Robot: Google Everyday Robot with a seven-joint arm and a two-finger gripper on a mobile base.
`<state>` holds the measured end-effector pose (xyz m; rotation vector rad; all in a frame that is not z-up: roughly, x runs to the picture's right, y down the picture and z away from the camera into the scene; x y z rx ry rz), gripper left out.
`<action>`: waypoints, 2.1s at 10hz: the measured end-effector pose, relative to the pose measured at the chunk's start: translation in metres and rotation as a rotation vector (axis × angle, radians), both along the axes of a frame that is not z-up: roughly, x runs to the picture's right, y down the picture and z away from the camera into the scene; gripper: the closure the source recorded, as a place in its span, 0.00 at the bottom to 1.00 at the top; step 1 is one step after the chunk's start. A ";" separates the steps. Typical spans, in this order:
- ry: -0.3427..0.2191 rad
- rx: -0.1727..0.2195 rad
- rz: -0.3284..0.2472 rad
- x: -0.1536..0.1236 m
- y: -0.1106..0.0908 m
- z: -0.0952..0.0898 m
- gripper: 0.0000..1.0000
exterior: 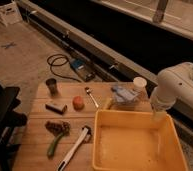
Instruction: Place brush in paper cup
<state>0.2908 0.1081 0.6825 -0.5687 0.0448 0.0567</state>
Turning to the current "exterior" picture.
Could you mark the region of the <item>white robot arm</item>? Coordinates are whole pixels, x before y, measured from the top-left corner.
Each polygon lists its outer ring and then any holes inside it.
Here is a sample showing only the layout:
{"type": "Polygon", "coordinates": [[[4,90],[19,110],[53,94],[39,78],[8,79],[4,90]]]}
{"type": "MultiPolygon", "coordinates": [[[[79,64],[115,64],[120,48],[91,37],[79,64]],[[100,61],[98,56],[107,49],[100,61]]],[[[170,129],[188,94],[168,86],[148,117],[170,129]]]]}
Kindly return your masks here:
{"type": "Polygon", "coordinates": [[[193,63],[183,62],[165,68],[157,74],[157,86],[150,102],[156,113],[170,109],[181,100],[193,109],[193,63]]]}

